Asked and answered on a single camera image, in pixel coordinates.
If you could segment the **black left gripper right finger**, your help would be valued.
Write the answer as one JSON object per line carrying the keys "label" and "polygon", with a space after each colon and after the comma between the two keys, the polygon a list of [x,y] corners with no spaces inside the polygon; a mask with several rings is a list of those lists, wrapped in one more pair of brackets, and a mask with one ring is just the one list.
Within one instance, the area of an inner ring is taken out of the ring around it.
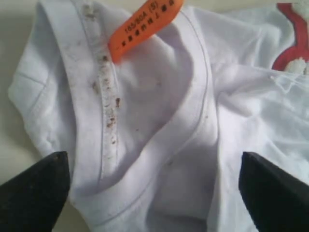
{"label": "black left gripper right finger", "polygon": [[260,232],[307,232],[309,187],[254,152],[244,152],[239,191]]}

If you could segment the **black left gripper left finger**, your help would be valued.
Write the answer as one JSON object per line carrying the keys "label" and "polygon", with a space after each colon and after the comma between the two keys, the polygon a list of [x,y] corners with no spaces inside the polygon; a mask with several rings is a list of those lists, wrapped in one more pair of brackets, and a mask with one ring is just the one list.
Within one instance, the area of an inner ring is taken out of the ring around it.
{"label": "black left gripper left finger", "polygon": [[44,157],[0,186],[0,230],[51,232],[69,190],[67,152]]}

